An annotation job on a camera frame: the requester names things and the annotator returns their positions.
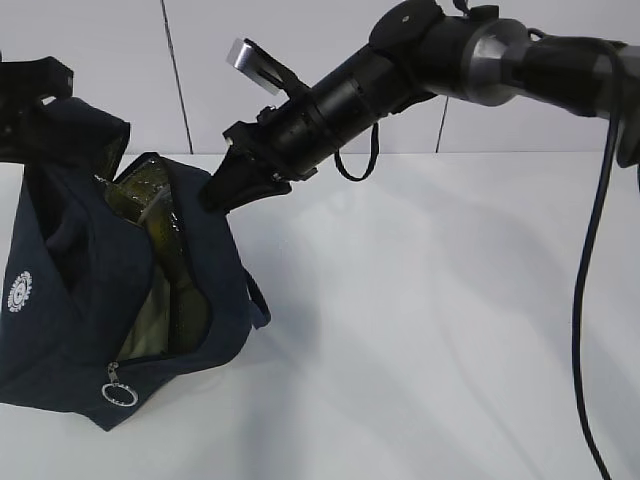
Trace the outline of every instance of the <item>navy blue bag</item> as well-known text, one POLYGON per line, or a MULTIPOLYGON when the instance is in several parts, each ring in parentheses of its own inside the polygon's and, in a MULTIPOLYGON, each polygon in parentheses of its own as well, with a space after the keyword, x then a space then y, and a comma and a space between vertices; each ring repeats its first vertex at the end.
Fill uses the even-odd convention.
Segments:
MULTIPOLYGON (((92 118, 106 115, 83 108, 92 118)), ((124 148, 114 147, 113 138, 128 139, 124 122, 111 121, 109 128, 112 135, 91 140, 95 148, 82 145, 85 165, 25 167, 0 317, 0 402, 79 413, 104 430, 177 375, 229 362, 252 326, 270 320, 224 213, 206 212, 196 199, 210 175, 145 154, 132 168, 152 156, 169 174, 185 260, 206 299, 208 328, 190 353, 114 366, 149 295, 156 261, 146 231, 116 215, 96 182, 95 157, 108 150, 117 164, 124 148)))

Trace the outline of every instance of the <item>zipper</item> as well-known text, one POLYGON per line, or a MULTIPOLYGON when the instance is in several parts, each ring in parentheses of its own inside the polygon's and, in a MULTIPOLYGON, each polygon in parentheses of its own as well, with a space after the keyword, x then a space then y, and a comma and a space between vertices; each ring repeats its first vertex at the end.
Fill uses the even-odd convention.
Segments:
POLYGON ((120 379, 118 378, 118 374, 116 372, 119 367, 120 364, 118 362, 111 362, 109 365, 107 365, 107 376, 109 377, 109 383, 105 383, 102 386, 102 396, 117 407, 131 408, 138 404, 138 392, 136 392, 129 385, 120 383, 120 379), (131 399, 129 401, 118 400, 109 393, 111 390, 124 391, 131 397, 131 399))

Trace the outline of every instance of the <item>bag strap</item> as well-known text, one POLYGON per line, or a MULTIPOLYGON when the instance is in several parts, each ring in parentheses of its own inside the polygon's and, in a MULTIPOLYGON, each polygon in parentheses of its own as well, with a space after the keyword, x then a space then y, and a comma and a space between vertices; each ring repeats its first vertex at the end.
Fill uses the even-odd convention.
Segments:
POLYGON ((260 310, 260 313, 262 314, 260 316, 261 318, 254 320, 253 326, 256 329, 266 327, 269 322, 271 322, 271 311, 269 310, 269 305, 267 305, 267 301, 265 300, 264 295, 262 295, 260 287, 258 287, 258 284, 246 268, 244 269, 244 274, 247 279, 249 298, 255 306, 258 307, 258 310, 260 310))

